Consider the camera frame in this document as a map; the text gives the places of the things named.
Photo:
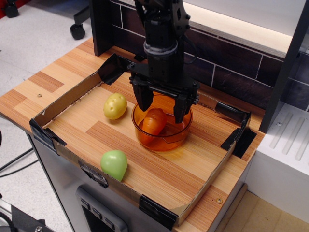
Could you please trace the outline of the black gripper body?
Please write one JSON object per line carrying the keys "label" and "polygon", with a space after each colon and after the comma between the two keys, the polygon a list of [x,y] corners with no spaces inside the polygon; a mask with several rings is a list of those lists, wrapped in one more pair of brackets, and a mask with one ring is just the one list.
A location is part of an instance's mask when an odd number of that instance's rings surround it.
{"label": "black gripper body", "polygon": [[149,89],[176,98],[188,96],[197,104],[199,83],[184,69],[184,41],[176,41],[171,47],[159,48],[144,43],[147,64],[130,63],[130,82],[147,83]]}

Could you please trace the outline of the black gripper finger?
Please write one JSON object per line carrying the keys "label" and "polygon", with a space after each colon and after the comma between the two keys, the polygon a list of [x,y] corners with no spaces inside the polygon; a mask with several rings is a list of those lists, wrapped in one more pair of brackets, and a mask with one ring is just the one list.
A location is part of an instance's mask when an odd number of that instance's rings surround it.
{"label": "black gripper finger", "polygon": [[175,117],[175,123],[179,124],[183,121],[184,116],[188,114],[192,105],[192,100],[185,95],[179,95],[175,98],[175,105],[173,107],[173,113]]}
{"label": "black gripper finger", "polygon": [[153,103],[154,93],[149,89],[147,83],[133,81],[132,86],[138,106],[143,112],[145,112]]}

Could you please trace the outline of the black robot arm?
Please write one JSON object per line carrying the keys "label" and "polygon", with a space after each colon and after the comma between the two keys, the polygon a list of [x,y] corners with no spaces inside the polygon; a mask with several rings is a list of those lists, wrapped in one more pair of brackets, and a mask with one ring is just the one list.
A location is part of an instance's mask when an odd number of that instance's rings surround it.
{"label": "black robot arm", "polygon": [[137,0],[138,17],[145,30],[146,64],[130,64],[130,83],[139,108],[147,111],[158,92],[174,99],[175,122],[181,123],[199,100],[200,84],[185,65],[184,43],[192,44],[185,32],[190,16],[181,0]]}

